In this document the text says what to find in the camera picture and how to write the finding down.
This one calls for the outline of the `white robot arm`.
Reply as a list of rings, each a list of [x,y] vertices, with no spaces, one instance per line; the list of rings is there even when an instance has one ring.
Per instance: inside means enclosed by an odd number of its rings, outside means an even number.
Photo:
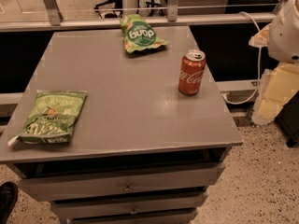
[[[267,47],[278,61],[274,70],[262,74],[251,119],[254,124],[272,122],[291,98],[299,92],[299,0],[289,0],[273,21],[253,36],[249,44]]]

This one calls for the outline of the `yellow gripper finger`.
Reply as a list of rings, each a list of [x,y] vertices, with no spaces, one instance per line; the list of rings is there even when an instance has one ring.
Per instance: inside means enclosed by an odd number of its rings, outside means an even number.
[[[299,92],[298,63],[279,63],[274,70],[265,69],[251,120],[256,125],[272,122],[297,92]]]
[[[249,45],[254,48],[263,48],[268,46],[268,36],[269,36],[270,25],[267,24],[261,31],[254,35],[249,40]]]

